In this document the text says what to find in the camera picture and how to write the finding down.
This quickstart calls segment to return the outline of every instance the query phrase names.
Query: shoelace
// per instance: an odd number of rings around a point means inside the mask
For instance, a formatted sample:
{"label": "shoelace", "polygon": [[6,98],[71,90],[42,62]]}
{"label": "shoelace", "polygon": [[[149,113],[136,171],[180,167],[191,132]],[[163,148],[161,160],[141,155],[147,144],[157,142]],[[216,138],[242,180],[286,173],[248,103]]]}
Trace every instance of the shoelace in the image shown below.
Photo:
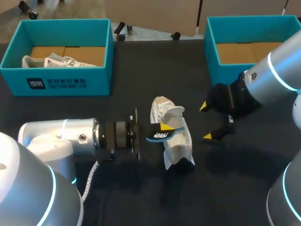
{"label": "shoelace", "polygon": [[166,114],[166,112],[174,107],[172,104],[173,102],[171,101],[166,101],[158,105],[155,103],[154,105],[155,117],[161,120],[161,118]]}
{"label": "shoelace", "polygon": [[98,163],[98,161],[96,161],[94,163],[94,165],[92,166],[91,170],[90,170],[90,173],[89,173],[89,176],[88,176],[88,179],[87,179],[87,183],[86,183],[86,188],[85,188],[83,196],[81,197],[83,202],[88,197],[90,187],[91,187],[91,183],[92,183],[92,179],[93,179],[93,175],[94,175],[94,173],[95,173],[95,171],[97,170],[98,167],[99,167],[99,163]]}
{"label": "shoelace", "polygon": [[72,63],[72,66],[80,67],[80,63],[78,61],[74,60],[72,57],[64,56],[64,58],[66,60],[68,60],[68,61],[63,60],[64,64],[70,65]]}

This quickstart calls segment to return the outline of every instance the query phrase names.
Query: screw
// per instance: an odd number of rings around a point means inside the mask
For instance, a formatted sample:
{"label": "screw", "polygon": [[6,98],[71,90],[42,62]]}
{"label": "screw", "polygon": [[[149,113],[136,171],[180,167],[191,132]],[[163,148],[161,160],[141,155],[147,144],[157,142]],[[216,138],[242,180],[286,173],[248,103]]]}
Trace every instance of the screw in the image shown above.
{"label": "screw", "polygon": [[257,77],[257,73],[256,72],[254,72],[253,74],[251,74],[251,79],[252,80],[256,79],[256,77]]}
{"label": "screw", "polygon": [[85,134],[81,134],[81,135],[79,136],[79,140],[80,140],[80,141],[85,141],[86,138],[87,138],[87,136],[86,136]]}

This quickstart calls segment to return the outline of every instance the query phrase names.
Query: floor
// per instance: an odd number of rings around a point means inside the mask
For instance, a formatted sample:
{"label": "floor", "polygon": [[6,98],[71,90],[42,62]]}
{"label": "floor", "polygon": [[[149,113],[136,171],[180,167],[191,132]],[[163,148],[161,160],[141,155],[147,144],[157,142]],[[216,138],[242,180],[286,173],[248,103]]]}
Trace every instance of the floor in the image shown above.
{"label": "floor", "polygon": [[[19,0],[2,0],[0,4],[0,43],[10,41],[20,20],[29,19],[19,9]],[[70,18],[106,18],[103,0],[44,0],[38,4],[37,0],[25,1],[31,10],[36,11],[38,19],[70,19]],[[117,28],[112,23],[112,30]],[[202,35],[194,37],[182,36],[181,39],[201,39]],[[126,40],[171,40],[170,34],[134,27],[126,35]]]}

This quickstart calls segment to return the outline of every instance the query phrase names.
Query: caster wheel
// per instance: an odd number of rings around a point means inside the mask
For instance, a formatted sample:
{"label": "caster wheel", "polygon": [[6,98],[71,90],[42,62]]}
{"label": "caster wheel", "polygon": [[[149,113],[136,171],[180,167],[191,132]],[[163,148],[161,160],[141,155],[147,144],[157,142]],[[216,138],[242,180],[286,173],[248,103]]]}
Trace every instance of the caster wheel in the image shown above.
{"label": "caster wheel", "polygon": [[27,12],[30,9],[25,1],[20,1],[19,8],[22,10],[22,12]]}
{"label": "caster wheel", "polygon": [[128,32],[131,32],[131,31],[132,31],[132,29],[133,29],[133,27],[132,27],[132,26],[129,26],[129,25],[127,25],[127,31],[128,31]]}
{"label": "caster wheel", "polygon": [[125,34],[118,34],[116,37],[117,41],[124,41],[126,39]]}
{"label": "caster wheel", "polygon": [[181,34],[179,32],[175,32],[174,34],[170,35],[173,40],[179,40],[180,36]]}
{"label": "caster wheel", "polygon": [[31,20],[36,20],[37,17],[38,17],[38,13],[34,12],[34,11],[30,11],[28,12],[28,17],[31,19]]}

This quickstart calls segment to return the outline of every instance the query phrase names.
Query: cardboard box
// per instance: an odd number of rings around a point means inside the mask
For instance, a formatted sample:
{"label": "cardboard box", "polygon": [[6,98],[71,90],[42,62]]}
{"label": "cardboard box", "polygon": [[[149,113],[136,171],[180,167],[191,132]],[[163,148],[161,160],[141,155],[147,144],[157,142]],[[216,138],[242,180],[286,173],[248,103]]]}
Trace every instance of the cardboard box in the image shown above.
{"label": "cardboard box", "polygon": [[282,42],[222,43],[216,44],[222,65],[255,64],[264,59]]}
{"label": "cardboard box", "polygon": [[257,62],[264,59],[270,52],[277,49],[283,42],[255,42],[252,43]]}
{"label": "cardboard box", "polygon": [[223,65],[257,63],[251,43],[224,43],[216,46]]}
{"label": "cardboard box", "polygon": [[30,56],[36,59],[44,59],[50,56],[50,54],[55,53],[60,57],[63,57],[64,51],[64,46],[35,46],[32,48],[32,53]]}
{"label": "cardboard box", "polygon": [[104,56],[105,47],[66,47],[64,52],[64,57],[99,67],[103,66]]}
{"label": "cardboard box", "polygon": [[[75,60],[95,60],[97,67],[22,68],[25,55],[36,58],[45,58],[52,52],[62,55],[65,47],[79,47],[81,52],[74,53]],[[111,89],[113,53],[109,19],[23,20],[0,70],[14,96],[107,96]]]}
{"label": "cardboard box", "polygon": [[231,84],[299,30],[295,16],[208,17],[204,49],[212,85]]}

